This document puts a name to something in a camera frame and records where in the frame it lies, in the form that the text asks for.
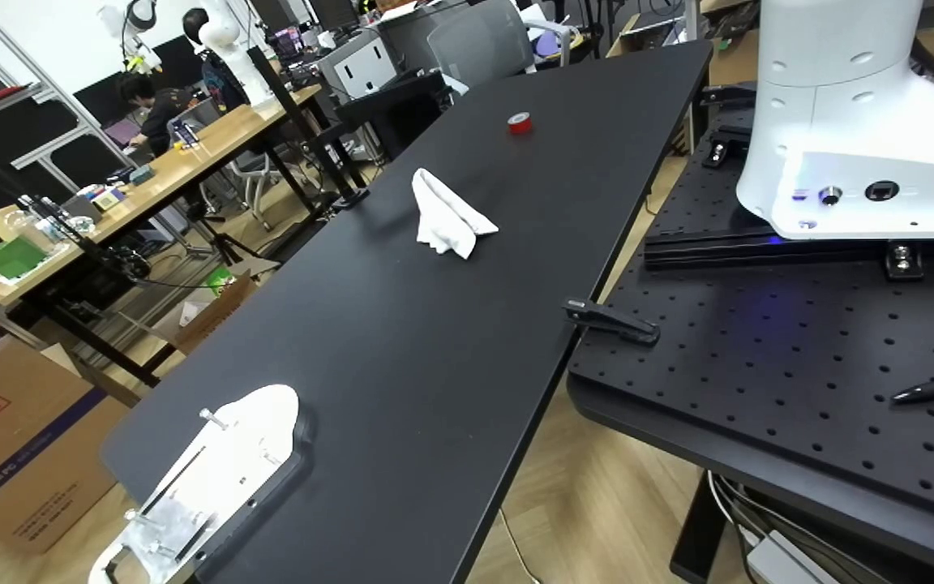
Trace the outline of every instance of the black table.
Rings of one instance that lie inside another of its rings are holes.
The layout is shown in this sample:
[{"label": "black table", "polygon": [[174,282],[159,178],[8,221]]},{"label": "black table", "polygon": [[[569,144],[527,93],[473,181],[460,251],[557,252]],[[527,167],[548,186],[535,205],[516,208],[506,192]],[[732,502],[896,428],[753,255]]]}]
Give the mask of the black table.
[{"label": "black table", "polygon": [[[714,171],[705,155],[649,237],[758,229],[732,198],[738,161]],[[906,582],[934,572],[934,401],[890,401],[934,376],[934,261],[923,282],[887,282],[880,260],[635,260],[611,306],[660,321],[662,339],[586,334],[571,363],[583,415],[883,544]]]},{"label": "black table", "polygon": [[[607,279],[708,55],[469,92],[127,419],[106,468],[146,498],[204,406],[291,381],[296,487],[209,582],[467,576],[574,345],[564,299]],[[518,111],[535,134],[511,140]],[[416,244],[423,166],[500,222],[469,261]]]}]

